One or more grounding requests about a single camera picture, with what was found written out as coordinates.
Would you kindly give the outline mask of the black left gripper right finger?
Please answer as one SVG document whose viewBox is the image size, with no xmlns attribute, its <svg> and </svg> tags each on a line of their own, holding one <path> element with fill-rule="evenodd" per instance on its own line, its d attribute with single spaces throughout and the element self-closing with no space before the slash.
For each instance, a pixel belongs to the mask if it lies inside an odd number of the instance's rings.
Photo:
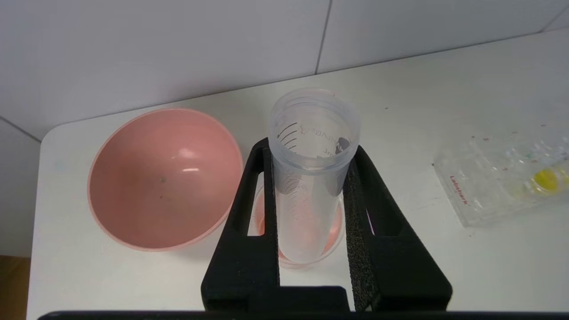
<svg viewBox="0 0 569 320">
<path fill-rule="evenodd" d="M 358 147 L 343 186 L 345 236 L 357 312 L 445 311 L 453 288 Z"/>
</svg>

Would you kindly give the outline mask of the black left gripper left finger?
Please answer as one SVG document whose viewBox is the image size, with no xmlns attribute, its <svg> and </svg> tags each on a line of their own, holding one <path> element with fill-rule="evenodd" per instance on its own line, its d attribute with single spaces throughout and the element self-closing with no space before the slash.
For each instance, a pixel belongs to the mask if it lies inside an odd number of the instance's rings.
<svg viewBox="0 0 569 320">
<path fill-rule="evenodd" d="M 248 228 L 259 174 L 264 176 L 264 234 Z M 276 196 L 268 138 L 254 144 L 201 284 L 205 310 L 246 311 L 252 293 L 280 285 Z"/>
</svg>

